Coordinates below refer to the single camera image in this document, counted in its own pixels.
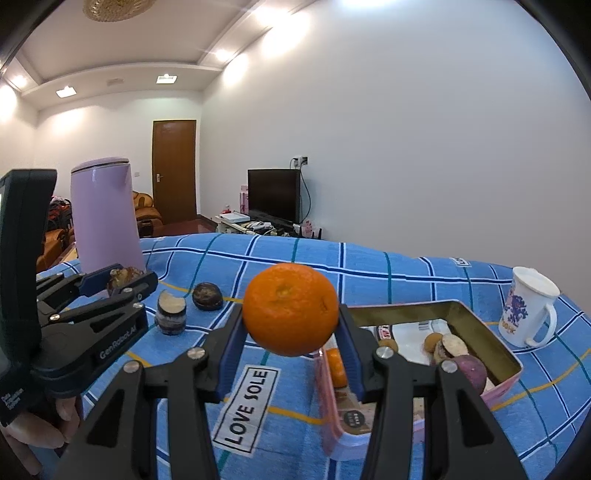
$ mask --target yellow line on sheet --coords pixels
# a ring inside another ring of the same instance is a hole
[[[283,415],[284,417],[289,417],[291,419],[301,420],[311,425],[322,425],[324,421],[322,419],[315,419],[314,417],[309,417],[308,415],[304,415],[303,413],[297,413],[296,411],[286,410],[284,408],[274,407],[273,405],[269,406],[267,409],[269,413],[275,413],[277,415]]]
[[[581,357],[580,357],[581,362],[590,353],[591,353],[591,348],[588,348],[587,351],[583,355],[581,355]],[[559,377],[556,377],[554,380],[552,380],[552,382],[545,383],[544,385],[540,385],[538,387],[530,388],[529,389],[530,393],[536,393],[541,390],[545,390],[546,388],[552,387],[553,385],[556,385],[558,382],[560,382],[560,381],[564,380],[566,377],[568,377],[579,366],[580,366],[579,362],[572,364],[566,372],[564,372]],[[517,395],[514,395],[513,397],[505,400],[503,403],[499,403],[498,405],[495,405],[494,407],[491,408],[491,410],[492,411],[500,410],[508,405],[511,405],[512,403],[515,403],[517,400],[521,400],[526,395],[527,395],[527,392],[518,393]]]
[[[178,291],[183,291],[183,292],[188,292],[188,290],[186,288],[181,288],[181,287],[176,287],[175,285],[170,285],[168,283],[165,283],[163,281],[160,281],[160,283],[166,287],[169,288],[173,288],[175,290]],[[224,297],[224,300],[226,301],[235,301],[237,303],[242,303],[242,299],[233,299],[231,297]],[[498,325],[499,322],[485,322],[486,325]],[[585,357],[587,357],[589,354],[591,353],[591,348],[589,348],[581,357],[580,360],[581,362],[585,359]],[[148,367],[150,364],[147,364],[147,362],[145,360],[142,360],[140,357],[138,357],[137,355],[135,355],[134,353],[128,352],[128,355],[131,358],[134,358],[135,360],[137,360],[138,362],[142,362],[144,364],[144,366]],[[579,363],[576,362],[573,365],[571,365],[568,370],[566,372],[564,372],[563,374],[561,374],[559,377],[555,378],[554,380],[552,380],[551,382],[545,383],[543,385],[539,385],[537,387],[534,388],[530,388],[529,391],[530,393],[536,393],[542,390],[545,390],[546,388],[550,388],[554,385],[556,385],[557,383],[561,382],[562,380],[564,380],[566,377],[568,377],[577,367],[579,366]],[[495,405],[494,407],[491,408],[492,411],[497,411],[500,410],[502,408],[508,407],[509,405],[511,405],[512,403],[515,403],[518,400],[521,400],[522,398],[526,397],[527,393],[526,392],[522,392],[519,393],[517,395],[514,395],[511,398],[508,398],[507,400],[505,400],[502,403],[499,403],[497,405]],[[306,423],[310,423],[312,425],[322,425],[323,420],[322,419],[315,419],[313,417],[308,417],[306,415],[303,415],[301,413],[297,413],[295,411],[291,411],[291,410],[284,410],[283,408],[278,408],[278,407],[269,407],[268,409],[269,412],[271,413],[275,413],[277,415],[283,415],[284,417],[289,417],[292,419],[297,419],[297,420],[302,420]]]
[[[152,366],[152,364],[150,362],[147,362],[146,360],[144,360],[139,355],[136,355],[133,352],[125,352],[125,355],[127,355],[128,357],[132,358],[133,360],[136,360],[137,362],[141,363],[146,368]]]
[[[162,280],[160,280],[160,283],[162,285],[164,285],[165,287],[172,288],[173,290],[182,291],[184,293],[188,292],[188,290],[186,288],[177,287],[176,285],[171,285],[170,283],[163,282]],[[235,303],[242,303],[242,299],[235,299],[233,297],[224,297],[223,299],[224,299],[224,301],[233,301]]]

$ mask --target ceiling light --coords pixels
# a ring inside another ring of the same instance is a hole
[[[85,15],[96,22],[120,22],[144,13],[156,0],[85,0]]]
[[[228,61],[232,57],[232,54],[223,48],[216,50],[215,56],[219,61]]]
[[[158,75],[158,78],[156,79],[156,83],[165,83],[165,84],[171,84],[177,81],[177,76],[176,75],[169,75],[168,73],[165,73],[164,75]]]
[[[59,98],[66,98],[66,97],[71,97],[72,95],[75,95],[76,91],[74,90],[73,87],[68,87],[66,85],[63,90],[58,90],[58,91],[56,91],[56,93]]]
[[[256,20],[263,27],[274,27],[283,22],[289,13],[279,8],[260,7],[255,10]]]
[[[27,78],[24,75],[17,75],[11,80],[16,88],[25,88],[27,86]]]

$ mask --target brown sofa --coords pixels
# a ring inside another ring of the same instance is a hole
[[[160,236],[163,231],[162,216],[154,207],[152,197],[147,193],[134,192],[134,207],[139,236]]]
[[[58,229],[46,232],[43,241],[43,252],[37,257],[37,273],[50,268],[68,244],[69,240],[66,239],[65,230]]]

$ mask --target human hand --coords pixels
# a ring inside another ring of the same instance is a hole
[[[64,443],[70,443],[80,424],[76,398],[56,400],[56,410],[61,418],[57,427],[28,411],[22,412],[7,427],[0,426],[12,451],[32,475],[41,472],[41,463],[28,446],[59,448]]]

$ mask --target white wall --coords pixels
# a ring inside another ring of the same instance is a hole
[[[197,120],[196,174],[199,178],[201,93],[189,91],[125,92],[74,101],[40,112],[35,167],[56,168],[56,194],[70,196],[70,171],[102,157],[131,162],[134,190],[152,194],[152,123]],[[199,211],[199,191],[197,210]]]
[[[0,177],[13,168],[31,168],[38,112],[0,81]]]
[[[329,239],[537,267],[591,310],[591,102],[550,36],[513,0],[355,2],[313,4],[291,50],[264,37],[207,88],[202,213],[307,155]]]

